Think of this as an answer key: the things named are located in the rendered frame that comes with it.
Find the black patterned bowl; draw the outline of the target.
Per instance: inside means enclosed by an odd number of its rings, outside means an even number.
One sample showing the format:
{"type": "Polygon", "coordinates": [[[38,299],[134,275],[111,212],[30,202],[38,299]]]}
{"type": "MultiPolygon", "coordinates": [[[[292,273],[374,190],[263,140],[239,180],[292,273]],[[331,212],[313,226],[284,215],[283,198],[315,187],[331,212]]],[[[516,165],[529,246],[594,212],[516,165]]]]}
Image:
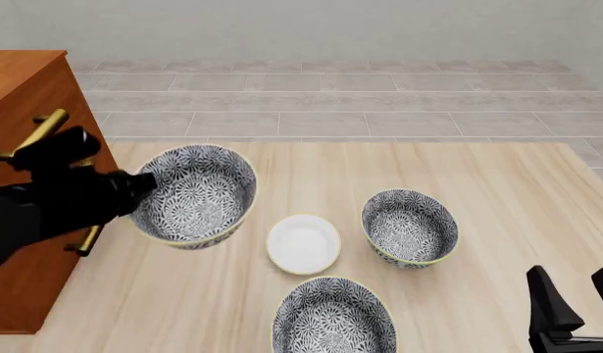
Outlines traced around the black patterned bowl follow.
{"type": "Polygon", "coordinates": [[[419,270],[448,258],[460,241],[452,214],[416,190],[393,188],[372,196],[361,225],[376,254],[400,269],[419,270]]]}
{"type": "Polygon", "coordinates": [[[343,277],[310,278],[282,299],[271,331],[273,353],[398,353],[383,302],[343,277]]]}
{"type": "Polygon", "coordinates": [[[242,155],[223,146],[179,146],[151,158],[138,171],[157,188],[129,214],[139,231],[175,249],[196,250],[227,240],[255,204],[257,173],[242,155]]]}

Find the small white plate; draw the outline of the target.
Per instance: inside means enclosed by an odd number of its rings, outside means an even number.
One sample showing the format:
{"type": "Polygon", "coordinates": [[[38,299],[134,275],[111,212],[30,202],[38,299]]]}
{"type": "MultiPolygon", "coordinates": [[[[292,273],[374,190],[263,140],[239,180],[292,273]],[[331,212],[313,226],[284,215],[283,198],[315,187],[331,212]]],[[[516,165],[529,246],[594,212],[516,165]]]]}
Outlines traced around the small white plate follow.
{"type": "Polygon", "coordinates": [[[270,260],[286,273],[313,276],[331,267],[341,251],[340,235],[329,221],[295,214],[276,223],[267,237],[270,260]]]}

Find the wooden cabinet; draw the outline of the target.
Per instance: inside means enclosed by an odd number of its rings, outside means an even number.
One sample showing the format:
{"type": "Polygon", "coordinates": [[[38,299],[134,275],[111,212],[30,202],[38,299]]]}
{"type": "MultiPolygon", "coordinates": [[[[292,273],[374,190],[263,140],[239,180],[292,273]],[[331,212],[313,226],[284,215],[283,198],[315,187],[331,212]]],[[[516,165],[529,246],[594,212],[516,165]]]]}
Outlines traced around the wooden cabinet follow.
{"type": "MultiPolygon", "coordinates": [[[[56,109],[70,114],[66,127],[101,131],[64,50],[0,50],[0,152],[12,152],[37,125],[36,116],[56,109]]],[[[0,186],[30,180],[0,162],[0,186]]],[[[75,269],[79,256],[66,252],[89,228],[27,246],[0,267],[0,334],[35,334],[75,269]]]]}

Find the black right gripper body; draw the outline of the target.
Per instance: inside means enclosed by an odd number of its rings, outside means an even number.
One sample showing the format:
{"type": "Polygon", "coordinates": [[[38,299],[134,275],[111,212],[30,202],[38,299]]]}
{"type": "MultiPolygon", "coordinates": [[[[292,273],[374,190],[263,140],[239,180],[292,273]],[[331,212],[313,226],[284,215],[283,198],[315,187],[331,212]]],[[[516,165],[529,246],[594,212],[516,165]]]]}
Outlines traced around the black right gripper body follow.
{"type": "Polygon", "coordinates": [[[570,331],[528,330],[532,353],[603,353],[603,337],[574,337],[570,331]]]}

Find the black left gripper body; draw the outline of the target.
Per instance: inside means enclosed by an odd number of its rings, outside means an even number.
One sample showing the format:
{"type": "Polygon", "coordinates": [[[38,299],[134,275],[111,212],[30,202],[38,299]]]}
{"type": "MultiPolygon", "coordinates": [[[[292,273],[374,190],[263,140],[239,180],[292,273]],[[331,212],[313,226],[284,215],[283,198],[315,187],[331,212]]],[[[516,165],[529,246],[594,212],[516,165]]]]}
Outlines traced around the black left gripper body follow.
{"type": "Polygon", "coordinates": [[[108,223],[115,217],[130,214],[135,208],[133,176],[123,170],[97,173],[99,191],[95,208],[95,222],[108,223]]]}

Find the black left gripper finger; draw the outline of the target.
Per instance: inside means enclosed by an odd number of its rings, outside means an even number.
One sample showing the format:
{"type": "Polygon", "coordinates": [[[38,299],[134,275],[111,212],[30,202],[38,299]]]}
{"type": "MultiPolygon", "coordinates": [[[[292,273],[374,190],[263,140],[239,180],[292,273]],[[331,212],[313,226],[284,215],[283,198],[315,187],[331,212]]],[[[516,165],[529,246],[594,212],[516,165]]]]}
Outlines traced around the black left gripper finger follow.
{"type": "Polygon", "coordinates": [[[132,193],[151,193],[157,188],[153,173],[141,173],[129,176],[129,187],[132,193]]]}

